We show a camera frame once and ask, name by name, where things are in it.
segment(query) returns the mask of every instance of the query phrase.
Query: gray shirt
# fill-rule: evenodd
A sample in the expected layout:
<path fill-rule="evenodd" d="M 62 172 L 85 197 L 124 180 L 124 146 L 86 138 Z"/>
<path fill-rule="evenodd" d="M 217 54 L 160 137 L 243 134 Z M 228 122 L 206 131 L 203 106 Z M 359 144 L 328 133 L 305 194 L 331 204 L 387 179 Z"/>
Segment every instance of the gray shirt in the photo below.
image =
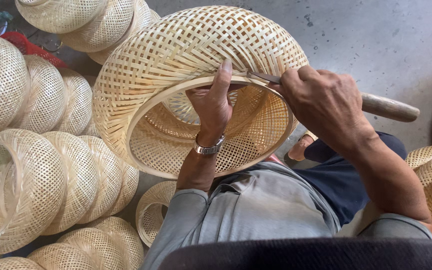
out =
<path fill-rule="evenodd" d="M 141 269 L 157 269 L 171 251 L 189 245 L 331 237 L 340 229 L 308 182 L 279 163 L 261 162 L 224 179 L 210 197 L 197 189 L 174 194 Z M 423 224 L 396 214 L 381 215 L 361 235 L 432 239 Z"/>

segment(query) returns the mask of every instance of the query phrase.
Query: dark fabric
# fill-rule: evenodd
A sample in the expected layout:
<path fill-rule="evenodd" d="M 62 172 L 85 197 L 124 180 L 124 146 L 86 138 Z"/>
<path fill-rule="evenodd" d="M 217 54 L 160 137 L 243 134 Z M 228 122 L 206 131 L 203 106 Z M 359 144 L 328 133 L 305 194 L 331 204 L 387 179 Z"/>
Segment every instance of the dark fabric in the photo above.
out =
<path fill-rule="evenodd" d="M 383 132 L 376 133 L 398 156 L 406 158 L 407 152 L 398 138 Z M 356 169 L 321 139 L 306 148 L 304 157 L 321 164 L 309 169 L 294 169 L 294 172 L 324 196 L 338 216 L 341 226 L 350 223 L 356 212 L 369 202 Z"/>
<path fill-rule="evenodd" d="M 161 270 L 432 269 L 432 240 L 307 238 L 193 245 Z"/>

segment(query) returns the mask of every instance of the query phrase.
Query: wristwatch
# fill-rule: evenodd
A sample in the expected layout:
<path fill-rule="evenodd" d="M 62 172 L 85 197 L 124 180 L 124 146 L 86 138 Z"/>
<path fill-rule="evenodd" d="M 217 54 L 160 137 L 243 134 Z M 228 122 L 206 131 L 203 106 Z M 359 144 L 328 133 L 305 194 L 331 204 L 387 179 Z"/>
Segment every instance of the wristwatch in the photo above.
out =
<path fill-rule="evenodd" d="M 198 136 L 199 133 L 196 134 L 196 139 L 194 140 L 194 145 L 193 145 L 194 150 L 196 150 L 196 153 L 198 154 L 203 154 L 203 155 L 216 154 L 221 149 L 221 145 L 223 145 L 224 134 L 221 136 L 221 138 L 219 138 L 219 141 L 216 143 L 216 145 L 212 147 L 202 147 L 201 145 L 199 145 Z"/>

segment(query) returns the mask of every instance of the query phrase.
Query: wooden knife handle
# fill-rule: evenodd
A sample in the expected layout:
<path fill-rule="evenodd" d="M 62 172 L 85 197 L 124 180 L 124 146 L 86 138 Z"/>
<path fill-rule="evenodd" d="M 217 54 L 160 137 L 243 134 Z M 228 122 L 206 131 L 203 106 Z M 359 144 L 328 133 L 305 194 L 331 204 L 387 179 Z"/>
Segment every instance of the wooden knife handle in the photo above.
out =
<path fill-rule="evenodd" d="M 363 111 L 401 122 L 412 122 L 420 115 L 416 107 L 393 99 L 361 92 Z"/>

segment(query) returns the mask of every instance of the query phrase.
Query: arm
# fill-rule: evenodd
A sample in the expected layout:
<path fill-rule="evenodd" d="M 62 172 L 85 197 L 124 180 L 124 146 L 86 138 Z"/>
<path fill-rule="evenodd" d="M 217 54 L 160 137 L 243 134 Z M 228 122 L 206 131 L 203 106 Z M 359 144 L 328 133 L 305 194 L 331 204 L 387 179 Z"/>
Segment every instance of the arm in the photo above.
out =
<path fill-rule="evenodd" d="M 226 59 L 219 67 L 210 88 L 200 87 L 186 91 L 194 111 L 199 116 L 201 131 L 198 144 L 202 147 L 216 145 L 231 119 L 233 107 L 227 97 L 231 71 L 231 59 Z M 176 189 L 195 188 L 209 191 L 215 177 L 217 155 L 198 154 L 191 149 L 179 172 Z"/>
<path fill-rule="evenodd" d="M 364 117 L 363 100 L 350 75 L 304 66 L 287 70 L 281 81 L 282 85 L 269 87 L 285 98 L 304 126 L 356 168 L 377 207 L 418 220 L 431 230 L 423 186 Z"/>

